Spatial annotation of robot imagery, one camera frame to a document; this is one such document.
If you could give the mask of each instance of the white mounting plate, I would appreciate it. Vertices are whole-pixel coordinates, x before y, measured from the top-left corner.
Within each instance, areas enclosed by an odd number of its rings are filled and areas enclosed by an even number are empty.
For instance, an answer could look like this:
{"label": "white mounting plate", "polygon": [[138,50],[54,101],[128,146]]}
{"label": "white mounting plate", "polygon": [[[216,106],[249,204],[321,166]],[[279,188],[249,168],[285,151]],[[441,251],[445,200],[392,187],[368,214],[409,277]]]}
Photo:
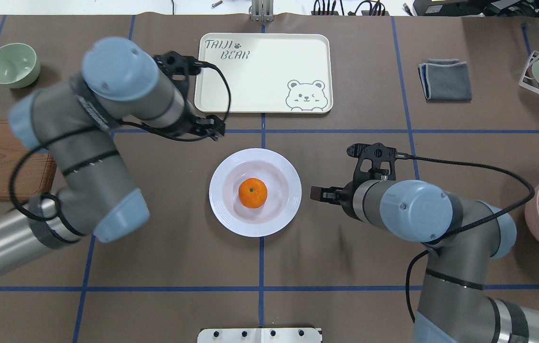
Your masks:
{"label": "white mounting plate", "polygon": [[197,343],[322,343],[321,328],[204,329]]}
{"label": "white mounting plate", "polygon": [[[199,59],[225,75],[234,113],[326,113],[333,107],[330,49],[323,35],[207,33],[200,40]],[[195,106],[224,112],[226,105],[221,77],[202,69]]]}

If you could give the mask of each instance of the metal bracket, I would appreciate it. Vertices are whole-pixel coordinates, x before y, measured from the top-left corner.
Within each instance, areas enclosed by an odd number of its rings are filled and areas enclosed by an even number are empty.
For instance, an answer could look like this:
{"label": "metal bracket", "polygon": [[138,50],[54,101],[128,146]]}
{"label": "metal bracket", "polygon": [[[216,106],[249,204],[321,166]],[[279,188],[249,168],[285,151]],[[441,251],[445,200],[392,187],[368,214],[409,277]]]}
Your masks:
{"label": "metal bracket", "polygon": [[323,188],[318,186],[311,186],[309,198],[316,200],[317,202],[328,202],[332,205],[340,205],[339,196],[343,191],[343,187],[330,187]]}
{"label": "metal bracket", "polygon": [[[354,178],[352,179],[354,189],[368,180],[396,180],[396,149],[389,148],[381,143],[363,144],[357,143],[347,148],[347,154],[351,158],[358,159]],[[363,162],[368,160],[371,167],[367,171],[361,170]],[[382,163],[387,162],[389,169],[382,169]]]}
{"label": "metal bracket", "polygon": [[250,20],[257,22],[274,21],[274,0],[252,0]]}
{"label": "metal bracket", "polygon": [[321,328],[204,329],[197,343],[322,343]]}
{"label": "metal bracket", "polygon": [[[182,56],[175,51],[155,55],[153,60],[186,99],[189,96],[189,76],[198,75],[202,71],[202,63],[193,56]],[[175,79],[178,75],[184,76],[184,80]]]}

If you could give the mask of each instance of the bear illustration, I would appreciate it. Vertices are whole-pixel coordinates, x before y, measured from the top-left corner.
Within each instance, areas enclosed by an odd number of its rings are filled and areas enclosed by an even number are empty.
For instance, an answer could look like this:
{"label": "bear illustration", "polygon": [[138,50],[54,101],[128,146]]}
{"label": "bear illustration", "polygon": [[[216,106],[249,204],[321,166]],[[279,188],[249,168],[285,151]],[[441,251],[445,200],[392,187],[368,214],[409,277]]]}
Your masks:
{"label": "bear illustration", "polygon": [[322,110],[328,105],[328,99],[324,95],[324,82],[316,80],[311,84],[302,84],[297,80],[288,81],[290,89],[286,98],[286,104],[291,111]]}

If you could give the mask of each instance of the white plate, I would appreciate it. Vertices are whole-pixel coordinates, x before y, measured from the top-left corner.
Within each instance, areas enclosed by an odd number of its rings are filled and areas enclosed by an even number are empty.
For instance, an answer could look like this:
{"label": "white plate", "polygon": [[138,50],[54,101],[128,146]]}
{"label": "white plate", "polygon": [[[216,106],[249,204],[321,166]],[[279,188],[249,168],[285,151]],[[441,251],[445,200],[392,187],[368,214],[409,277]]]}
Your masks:
{"label": "white plate", "polygon": [[[258,209],[241,204],[237,191],[249,178],[267,186],[267,201]],[[210,181],[210,206],[217,219],[236,234],[262,237],[288,224],[301,203],[297,171],[277,152],[246,149],[232,154],[215,170]]]}
{"label": "white plate", "polygon": [[[323,35],[207,33],[200,40],[199,59],[225,75],[233,113],[326,113],[333,107],[330,48]],[[202,69],[195,81],[195,106],[223,112],[226,105],[219,74]]]}

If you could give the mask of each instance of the black cable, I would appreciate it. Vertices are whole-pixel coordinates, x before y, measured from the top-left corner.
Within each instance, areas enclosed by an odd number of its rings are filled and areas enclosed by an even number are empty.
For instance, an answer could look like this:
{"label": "black cable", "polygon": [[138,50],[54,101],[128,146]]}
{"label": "black cable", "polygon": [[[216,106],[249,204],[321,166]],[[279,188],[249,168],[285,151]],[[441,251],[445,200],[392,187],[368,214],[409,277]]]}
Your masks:
{"label": "black cable", "polygon": [[447,232],[446,234],[444,234],[443,236],[435,239],[434,241],[427,242],[430,245],[437,244],[440,241],[442,241],[443,239],[454,236],[455,234],[459,234],[461,232],[465,232],[465,231],[470,230],[472,228],[475,228],[475,227],[477,227],[477,226],[479,226],[481,224],[485,224],[485,223],[487,223],[487,222],[489,222],[491,220],[494,220],[494,219],[500,217],[501,215],[509,213],[512,210],[518,208],[519,206],[525,204],[526,202],[530,201],[531,198],[534,197],[534,187],[532,187],[530,182],[527,182],[521,176],[519,176],[519,175],[517,175],[517,174],[515,174],[515,173],[513,173],[511,171],[508,171],[506,169],[502,169],[502,168],[499,168],[499,167],[494,167],[492,165],[481,164],[481,163],[470,163],[470,162],[459,162],[459,161],[447,161],[447,160],[441,160],[441,159],[422,158],[420,156],[414,156],[414,155],[409,155],[409,154],[403,154],[403,155],[406,156],[403,159],[416,159],[416,160],[419,160],[419,161],[427,161],[427,162],[443,163],[443,164],[452,164],[452,165],[465,165],[465,166],[468,166],[468,167],[476,167],[476,168],[494,170],[496,172],[500,172],[500,173],[506,174],[508,176],[511,176],[512,178],[515,178],[517,181],[521,182],[528,189],[528,192],[529,192],[528,195],[526,195],[526,197],[522,198],[518,202],[514,202],[513,204],[507,206],[506,208],[504,208],[504,209],[502,209],[502,210],[500,210],[500,211],[498,211],[498,212],[496,212],[496,213],[494,213],[492,215],[489,215],[489,216],[487,216],[485,218],[481,218],[481,219],[477,220],[476,222],[466,224],[465,226],[462,226],[462,227],[457,228],[455,230],[451,230],[451,231]]}
{"label": "black cable", "polygon": [[[210,68],[210,69],[213,69],[213,70],[217,71],[219,76],[221,76],[221,79],[225,83],[225,87],[227,89],[227,95],[228,95],[227,109],[226,109],[225,115],[223,117],[223,122],[225,122],[227,120],[227,118],[229,117],[229,111],[231,110],[231,102],[232,102],[232,94],[231,94],[231,89],[229,88],[229,84],[227,83],[227,80],[226,80],[225,75],[223,74],[223,72],[216,65],[214,65],[212,63],[208,63],[206,61],[202,61],[201,63],[203,65],[202,68]],[[143,129],[145,131],[148,131],[148,132],[150,132],[152,134],[156,134],[156,135],[159,135],[161,137],[171,139],[172,141],[201,141],[202,139],[208,138],[208,137],[210,137],[211,135],[213,135],[215,133],[215,132],[211,131],[211,132],[207,133],[206,135],[202,135],[200,137],[196,137],[196,138],[193,138],[193,139],[180,139],[178,137],[171,137],[171,136],[165,135],[162,132],[156,130],[155,128],[152,128],[152,127],[144,125],[144,124],[138,124],[138,123],[133,123],[133,122],[130,122],[130,121],[123,121],[123,120],[119,120],[118,122],[119,122],[119,124],[127,124],[127,125],[130,125],[130,126],[134,126],[136,128],[141,128],[141,129]],[[94,130],[100,130],[100,129],[97,126],[89,126],[89,127],[82,128],[82,129],[79,129],[79,130],[74,130],[74,131],[67,132],[67,133],[65,133],[63,135],[55,137],[54,139],[50,139],[49,141],[43,143],[42,145],[37,146],[36,148],[33,148],[32,150],[27,152],[19,160],[19,162],[17,163],[17,165],[13,169],[13,172],[11,173],[10,178],[9,178],[9,198],[10,198],[10,202],[13,204],[14,208],[19,211],[19,213],[25,215],[26,217],[28,217],[28,218],[30,218],[32,220],[37,220],[39,222],[46,222],[48,220],[52,220],[52,219],[55,219],[55,218],[59,217],[60,220],[62,221],[62,223],[65,226],[71,227],[70,224],[68,223],[68,221],[65,219],[65,217],[62,214],[61,202],[60,202],[60,199],[58,197],[56,197],[55,195],[53,195],[51,193],[43,193],[43,194],[41,194],[41,197],[43,199],[53,200],[54,206],[55,206],[55,213],[50,217],[42,217],[40,215],[36,215],[36,214],[28,211],[28,209],[26,209],[23,206],[24,204],[22,202],[19,202],[19,200],[17,199],[17,195],[15,194],[15,181],[16,181],[17,175],[21,171],[21,168],[23,167],[23,165],[27,162],[27,160],[35,152],[37,152],[37,151],[39,151],[41,149],[46,149],[49,145],[51,145],[53,143],[56,143],[57,141],[62,141],[62,139],[66,139],[66,138],[71,137],[73,135],[78,135],[78,134],[82,134],[82,133],[90,132],[90,131],[94,131]]]}
{"label": "black cable", "polygon": [[369,15],[385,15],[386,13],[386,7],[379,0],[378,1],[363,0],[362,2],[358,4],[358,6],[356,7],[354,11],[348,12],[348,15],[356,15],[356,13],[358,13],[358,9],[363,4],[369,4]]}
{"label": "black cable", "polygon": [[407,5],[407,3],[403,4],[403,10],[405,11],[405,13],[409,14],[410,16],[413,16],[413,13],[411,13],[411,9],[409,8],[409,5]]}
{"label": "black cable", "polygon": [[371,12],[371,10],[373,9],[373,4],[372,2],[374,1],[370,1],[370,0],[363,0],[361,1],[358,6],[356,6],[356,9],[354,10],[354,14],[353,15],[356,15],[356,13],[358,13],[358,9],[363,5],[363,4],[369,4],[369,13]]}
{"label": "black cable", "polygon": [[54,139],[51,139],[51,140],[47,141],[46,143],[44,143],[42,145],[39,145],[36,148],[30,150],[29,152],[27,152],[19,160],[19,162],[15,166],[15,169],[10,174],[10,178],[9,178],[9,198],[10,198],[10,202],[19,211],[19,213],[25,215],[26,217],[28,217],[30,219],[37,220],[39,222],[46,222],[47,220],[51,220],[51,219],[54,219],[56,217],[62,218],[60,200],[58,199],[58,197],[56,197],[55,195],[53,195],[51,193],[43,193],[41,195],[43,198],[51,199],[55,203],[55,213],[51,217],[42,217],[42,216],[36,215],[36,214],[28,211],[28,209],[24,208],[23,203],[19,202],[19,200],[17,199],[17,195],[15,194],[15,180],[17,179],[17,175],[19,174],[19,171],[21,171],[21,168],[26,163],[26,161],[35,152],[37,152],[38,150],[45,149],[45,148],[47,148],[47,146],[55,143],[56,141],[61,141],[62,139],[66,139],[66,138],[71,137],[73,135],[78,135],[78,134],[82,134],[82,133],[90,132],[90,131],[94,131],[94,130],[99,130],[99,128],[97,128],[97,126],[89,126],[87,128],[82,128],[82,129],[79,129],[79,130],[74,130],[74,131],[71,131],[71,132],[67,132],[67,133],[65,133],[63,135],[60,135],[60,136],[58,136],[58,137],[56,137]]}
{"label": "black cable", "polygon": [[[227,109],[226,109],[225,115],[223,117],[223,122],[226,122],[226,120],[229,117],[229,112],[231,110],[231,102],[232,102],[231,89],[229,88],[229,84],[227,83],[225,75],[219,69],[219,67],[217,67],[216,65],[214,65],[212,63],[206,62],[206,61],[200,61],[200,62],[203,65],[202,68],[210,68],[212,70],[215,70],[219,74],[219,76],[221,76],[221,79],[223,80],[223,83],[225,84],[225,88],[227,89],[228,98],[227,98]],[[161,132],[160,130],[157,130],[156,128],[153,128],[152,126],[149,126],[147,124],[140,124],[140,123],[134,123],[132,121],[123,121],[123,120],[119,120],[118,123],[121,124],[121,125],[129,125],[129,126],[133,126],[135,128],[139,128],[139,129],[145,130],[145,131],[147,131],[149,133],[158,135],[160,137],[170,139],[172,141],[201,141],[202,139],[208,138],[208,137],[210,137],[211,135],[213,135],[215,133],[214,131],[210,131],[207,134],[202,135],[200,137],[186,139],[186,138],[173,137],[173,136],[170,136],[170,135],[166,135],[163,132]]]}
{"label": "black cable", "polygon": [[409,282],[411,281],[411,270],[413,269],[413,265],[415,265],[415,263],[418,262],[420,258],[423,258],[426,255],[428,255],[428,250],[424,250],[423,252],[417,254],[417,256],[414,257],[411,262],[409,262],[409,266],[407,267],[407,274],[405,275],[405,299],[407,300],[407,310],[409,310],[409,315],[411,315],[411,320],[414,323],[416,322],[416,317],[413,314],[413,310],[411,309],[411,298],[409,298]]}

